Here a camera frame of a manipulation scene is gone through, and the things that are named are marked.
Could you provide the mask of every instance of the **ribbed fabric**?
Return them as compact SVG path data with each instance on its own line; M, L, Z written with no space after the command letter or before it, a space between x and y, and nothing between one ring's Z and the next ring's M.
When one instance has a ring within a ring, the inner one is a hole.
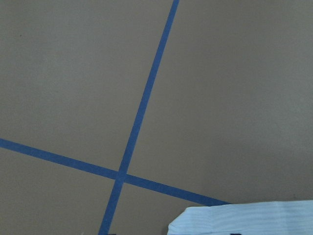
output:
M168 235L313 235L313 200L189 207Z

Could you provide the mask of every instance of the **blue line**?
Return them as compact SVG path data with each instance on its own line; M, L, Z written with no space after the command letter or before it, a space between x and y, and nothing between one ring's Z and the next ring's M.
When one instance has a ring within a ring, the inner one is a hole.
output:
M117 171L0 138L0 147L115 180Z
M146 112L148 101L151 95L152 87L153 87L153 84L157 75L157 70L161 62L161 58L162 58L165 45L166 45L170 30L171 30L172 23L174 21L174 16L178 7L178 3L179 3L179 0L173 1L166 25L164 27L164 31L160 39L160 42L156 51L156 55L155 55L155 58L154 58L154 61L150 70L148 81L147 81L144 93L142 95L140 106L137 111L134 125L132 128L130 137L128 139L128 143L127 143L125 153L124 153L124 156L123 156L120 168L119 168L119 172L117 174L116 181L114 183L111 196L110 196L110 199L109 199L109 202L108 202L108 205L107 205L107 208L106 208L106 211L105 211L105 214L104 214L104 217L103 217L100 229L99 229L99 235L107 235L109 233L113 216L116 210L116 205L117 205L119 196L121 194L123 183L126 178L127 170L128 170L128 167L129 167L132 155L133 155L134 147L138 138L138 134L141 128L143 117Z
M220 206L230 204L228 202L220 201L215 198L206 197L193 192L185 191L179 188L171 187L168 185L160 184L154 181L145 180L133 175L127 175L125 183L135 185L141 188L146 188L156 192L164 193L173 197L178 197L191 202L199 203L205 206Z

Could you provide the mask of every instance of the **striped cloth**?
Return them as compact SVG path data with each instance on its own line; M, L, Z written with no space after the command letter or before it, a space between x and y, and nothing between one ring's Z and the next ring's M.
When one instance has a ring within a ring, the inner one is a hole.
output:
M313 200L189 207L168 235L313 235Z

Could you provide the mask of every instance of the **white towel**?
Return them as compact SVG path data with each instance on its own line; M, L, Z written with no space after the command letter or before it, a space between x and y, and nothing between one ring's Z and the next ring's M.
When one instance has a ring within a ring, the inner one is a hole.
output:
M189 207L168 235L313 235L313 200Z

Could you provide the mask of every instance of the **white cloth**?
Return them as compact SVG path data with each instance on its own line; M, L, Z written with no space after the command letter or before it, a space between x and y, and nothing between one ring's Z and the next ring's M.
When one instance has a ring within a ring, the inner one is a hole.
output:
M168 235L313 235L313 200L189 207Z

